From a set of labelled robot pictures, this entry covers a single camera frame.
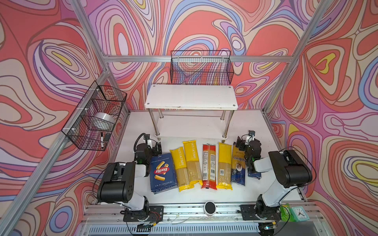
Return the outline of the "blue clear spaghetti bag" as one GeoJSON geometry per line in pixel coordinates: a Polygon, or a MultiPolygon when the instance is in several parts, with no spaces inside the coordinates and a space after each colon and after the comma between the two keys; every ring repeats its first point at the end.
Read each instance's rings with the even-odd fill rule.
{"type": "Polygon", "coordinates": [[[246,163],[245,152],[240,150],[237,143],[233,143],[231,162],[231,182],[241,186],[246,185],[246,163]]]}

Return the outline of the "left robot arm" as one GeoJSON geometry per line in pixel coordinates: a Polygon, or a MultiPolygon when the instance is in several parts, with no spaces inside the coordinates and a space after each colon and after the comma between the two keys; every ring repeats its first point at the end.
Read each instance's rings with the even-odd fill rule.
{"type": "Polygon", "coordinates": [[[124,208],[121,215],[126,223],[155,225],[163,219],[163,207],[151,207],[147,197],[134,189],[138,179],[149,176],[151,160],[156,151],[161,150],[158,143],[152,147],[150,141],[149,134],[140,134],[133,146],[134,159],[131,162],[108,164],[97,189],[96,198],[99,202],[119,204],[124,208]]]}

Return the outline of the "blue Barilla spaghetti box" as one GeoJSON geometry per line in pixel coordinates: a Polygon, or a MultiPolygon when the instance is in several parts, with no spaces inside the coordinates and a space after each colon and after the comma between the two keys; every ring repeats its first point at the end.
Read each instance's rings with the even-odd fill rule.
{"type": "Polygon", "coordinates": [[[261,173],[255,172],[252,169],[248,170],[248,177],[260,180],[262,178],[261,173]]]}

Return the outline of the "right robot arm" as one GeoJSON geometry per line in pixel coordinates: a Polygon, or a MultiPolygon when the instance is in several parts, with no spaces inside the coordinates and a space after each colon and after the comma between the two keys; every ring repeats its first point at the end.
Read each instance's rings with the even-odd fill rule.
{"type": "Polygon", "coordinates": [[[244,152],[248,171],[275,175],[270,187],[258,196],[255,204],[240,206],[243,220],[280,220],[281,201],[292,190],[309,184],[313,180],[312,171],[295,150],[270,151],[267,157],[262,157],[261,142],[252,136],[246,140],[238,137],[236,147],[244,152]]]}

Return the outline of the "blue Barilla rigatoni box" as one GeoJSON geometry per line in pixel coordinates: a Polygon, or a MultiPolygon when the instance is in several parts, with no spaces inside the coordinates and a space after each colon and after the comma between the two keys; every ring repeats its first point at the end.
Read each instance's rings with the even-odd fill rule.
{"type": "Polygon", "coordinates": [[[176,170],[170,153],[152,157],[150,166],[152,193],[158,194],[178,187],[176,170]]]}

